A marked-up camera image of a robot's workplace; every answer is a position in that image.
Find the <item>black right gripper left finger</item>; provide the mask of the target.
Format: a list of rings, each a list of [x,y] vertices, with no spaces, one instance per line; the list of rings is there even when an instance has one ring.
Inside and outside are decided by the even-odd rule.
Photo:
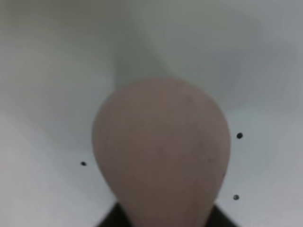
[[[121,205],[115,203],[110,212],[96,227],[132,227],[132,224]]]

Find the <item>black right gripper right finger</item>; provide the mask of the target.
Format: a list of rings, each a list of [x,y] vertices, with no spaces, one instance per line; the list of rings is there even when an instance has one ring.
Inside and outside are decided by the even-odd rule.
[[[237,227],[237,225],[214,205],[205,227]]]

